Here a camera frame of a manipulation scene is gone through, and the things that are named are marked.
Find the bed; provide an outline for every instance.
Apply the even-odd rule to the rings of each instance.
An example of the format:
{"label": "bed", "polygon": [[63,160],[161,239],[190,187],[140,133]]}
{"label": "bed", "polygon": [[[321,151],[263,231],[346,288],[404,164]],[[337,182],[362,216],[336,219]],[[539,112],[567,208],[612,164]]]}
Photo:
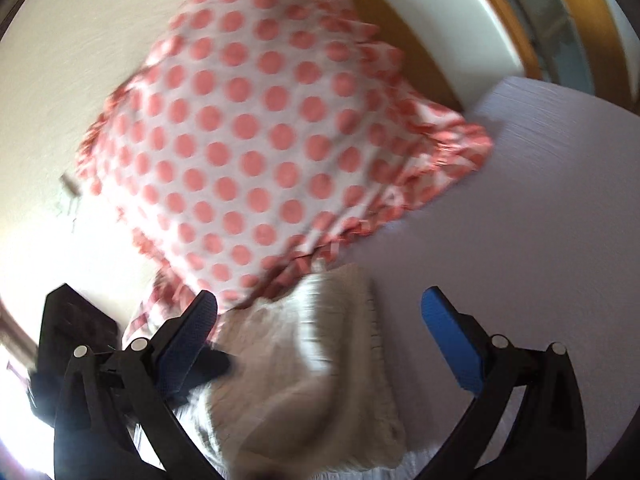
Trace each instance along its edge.
{"label": "bed", "polygon": [[[3,100],[7,108],[2,110],[15,108],[3,116],[9,118],[12,129],[26,132],[23,142],[34,141],[34,134],[42,131],[50,134],[57,146],[57,171],[71,166],[70,154],[101,99],[136,68],[181,0],[55,0],[56,6],[52,1],[28,0],[15,27],[2,40],[5,60],[16,59],[25,41],[42,44],[44,38],[49,42],[46,48],[25,53],[21,64],[4,61],[8,78],[27,77],[31,82],[12,86]],[[93,20],[82,20],[89,11],[78,7],[78,1],[96,4],[91,10]],[[482,79],[482,85],[470,85],[469,93],[463,94],[460,88],[465,79],[453,82],[457,68],[438,60],[434,66],[447,77],[435,77],[438,85],[443,84],[431,91],[443,99],[448,95],[458,100],[460,107],[469,109],[470,120],[494,134],[490,163],[474,178],[375,237],[361,240],[344,255],[345,262],[359,263],[376,283],[387,371],[411,449],[394,474],[372,473],[376,476],[414,475],[470,400],[455,385],[420,322],[418,300],[430,285],[439,285],[460,310],[476,316],[489,332],[502,332],[517,345],[544,348],[554,340],[567,345],[585,403],[590,470],[612,449],[640,399],[640,379],[634,373],[634,341],[640,324],[634,303],[639,266],[634,249],[640,241],[634,224],[639,212],[634,201],[640,178],[638,118],[585,94],[517,78],[507,79],[476,104],[504,75],[527,74],[512,40],[505,39],[504,24],[486,0],[475,1],[476,10],[484,12],[493,27],[493,37],[504,40],[500,52],[511,64],[506,73],[492,73]],[[53,15],[63,16],[57,28],[49,23]],[[105,28],[105,23],[113,27]],[[61,28],[69,34],[60,34]],[[429,52],[434,59],[437,55],[432,50],[436,49]],[[60,70],[51,75],[50,65]],[[91,77],[78,80],[83,72]],[[56,99],[51,98],[52,91]],[[75,103],[73,113],[59,113],[56,105],[63,99]],[[25,107],[33,102],[48,106]],[[10,148],[11,143],[7,153],[17,153],[27,170],[33,170],[30,189],[50,181],[50,170],[42,171],[50,155],[36,156],[36,150],[29,157],[24,150]],[[25,191],[20,196],[28,195]],[[101,214],[86,208],[79,222],[92,224]],[[95,255],[96,232],[80,234],[86,250],[79,255]],[[55,264],[55,249],[40,249],[44,261]],[[98,274],[102,272],[100,280],[90,280],[94,290],[72,284],[92,299],[104,294],[99,287],[105,283],[114,290],[127,285],[117,300],[128,312],[142,295],[148,272],[139,272],[141,263],[133,250],[109,255],[97,269]],[[87,283],[89,274],[96,274],[96,269],[78,272],[78,267],[85,266],[82,258],[69,262],[78,276],[76,283]],[[50,266],[43,266],[42,273],[50,272]],[[9,275],[24,269],[17,266]],[[135,283],[131,283],[131,269],[136,271]],[[39,283],[37,276],[33,281]],[[52,288],[47,283],[45,290]],[[108,304],[112,299],[103,296],[97,303]],[[508,430],[508,419],[500,428],[502,435]]]}

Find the white wall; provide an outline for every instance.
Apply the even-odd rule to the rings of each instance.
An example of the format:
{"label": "white wall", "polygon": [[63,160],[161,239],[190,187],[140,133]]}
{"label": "white wall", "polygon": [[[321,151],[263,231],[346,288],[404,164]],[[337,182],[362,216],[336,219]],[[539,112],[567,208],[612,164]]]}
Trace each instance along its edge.
{"label": "white wall", "polygon": [[58,179],[181,1],[26,0],[0,41],[0,295],[34,338],[61,283],[123,325],[153,276],[101,200],[82,199],[71,234]]}

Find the pillowcase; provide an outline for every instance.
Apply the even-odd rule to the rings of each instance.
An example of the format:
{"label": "pillowcase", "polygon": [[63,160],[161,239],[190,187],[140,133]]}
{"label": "pillowcase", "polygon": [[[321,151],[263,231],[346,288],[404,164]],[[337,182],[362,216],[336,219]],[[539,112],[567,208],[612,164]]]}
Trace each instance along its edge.
{"label": "pillowcase", "polygon": [[79,152],[141,250],[220,310],[273,297],[477,169],[351,0],[188,0]]}

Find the white bed sheet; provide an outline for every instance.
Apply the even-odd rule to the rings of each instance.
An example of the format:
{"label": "white bed sheet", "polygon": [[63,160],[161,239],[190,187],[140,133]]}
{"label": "white bed sheet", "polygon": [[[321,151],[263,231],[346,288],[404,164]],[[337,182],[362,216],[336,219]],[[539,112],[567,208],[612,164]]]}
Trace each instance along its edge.
{"label": "white bed sheet", "polygon": [[[412,478],[470,402],[421,320],[431,285],[489,334],[524,348],[565,343],[593,472],[640,402],[640,118],[508,78],[468,119],[494,134],[485,167],[344,255],[374,279],[387,373],[413,451],[401,468],[362,477]],[[485,459],[499,452],[520,398]]]}

